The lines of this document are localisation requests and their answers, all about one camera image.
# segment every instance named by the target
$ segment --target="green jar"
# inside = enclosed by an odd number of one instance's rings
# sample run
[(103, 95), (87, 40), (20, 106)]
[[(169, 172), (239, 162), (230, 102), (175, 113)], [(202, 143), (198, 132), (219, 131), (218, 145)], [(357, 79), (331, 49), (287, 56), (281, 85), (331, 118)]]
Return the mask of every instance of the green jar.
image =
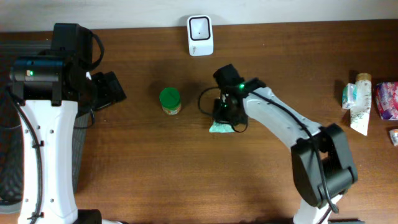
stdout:
[(163, 111), (168, 115), (175, 115), (181, 110), (181, 97), (176, 88), (168, 87), (159, 96)]

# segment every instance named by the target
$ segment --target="brown wooden tabletop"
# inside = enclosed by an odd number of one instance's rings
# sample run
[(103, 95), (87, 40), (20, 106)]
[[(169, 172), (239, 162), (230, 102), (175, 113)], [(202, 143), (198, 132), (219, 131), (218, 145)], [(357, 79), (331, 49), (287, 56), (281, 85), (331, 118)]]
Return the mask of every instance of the brown wooden tabletop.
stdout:
[[(210, 134), (197, 97), (215, 86), (213, 73), (233, 63), (258, 77), (285, 103), (349, 139), (359, 181), (333, 219), (398, 222), (398, 148), (373, 105), (368, 136), (349, 128), (343, 87), (356, 72), (373, 85), (398, 81), (398, 21), (308, 22), (215, 26), (213, 55), (191, 57), (184, 27), (96, 30), (105, 56), (96, 71), (114, 71), (127, 99), (96, 113), (87, 131), (78, 208), (129, 223), (237, 223), (290, 218), (300, 195), (289, 150), (255, 120), (245, 133)], [(0, 40), (45, 40), (50, 32), (0, 34)], [(183, 109), (168, 116), (161, 89), (172, 86)], [(203, 99), (210, 109), (211, 93)], [(2, 215), (16, 223), (18, 215)]]

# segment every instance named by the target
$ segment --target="wall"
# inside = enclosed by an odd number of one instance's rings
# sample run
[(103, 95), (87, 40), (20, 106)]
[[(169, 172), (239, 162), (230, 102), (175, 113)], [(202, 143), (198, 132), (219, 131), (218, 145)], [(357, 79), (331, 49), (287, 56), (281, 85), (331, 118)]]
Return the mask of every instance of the wall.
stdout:
[(398, 18), (397, 0), (0, 0), (0, 32), (52, 30), (56, 22), (90, 29), (184, 26), (209, 15), (214, 25)]

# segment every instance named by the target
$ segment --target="green lid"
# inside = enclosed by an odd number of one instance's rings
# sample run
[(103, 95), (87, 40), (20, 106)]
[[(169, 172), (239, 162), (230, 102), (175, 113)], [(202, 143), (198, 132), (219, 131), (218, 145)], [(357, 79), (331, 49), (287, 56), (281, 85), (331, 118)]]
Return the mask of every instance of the green lid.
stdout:
[(168, 87), (164, 89), (159, 96), (160, 103), (164, 108), (172, 110), (181, 103), (180, 93), (176, 88)]

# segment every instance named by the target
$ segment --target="small white box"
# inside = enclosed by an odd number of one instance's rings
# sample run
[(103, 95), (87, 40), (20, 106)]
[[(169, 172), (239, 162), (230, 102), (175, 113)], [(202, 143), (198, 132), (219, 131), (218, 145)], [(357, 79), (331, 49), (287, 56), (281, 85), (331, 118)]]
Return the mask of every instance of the small white box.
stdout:
[(213, 28), (208, 16), (191, 16), (187, 19), (188, 45), (191, 56), (211, 55), (214, 49)]

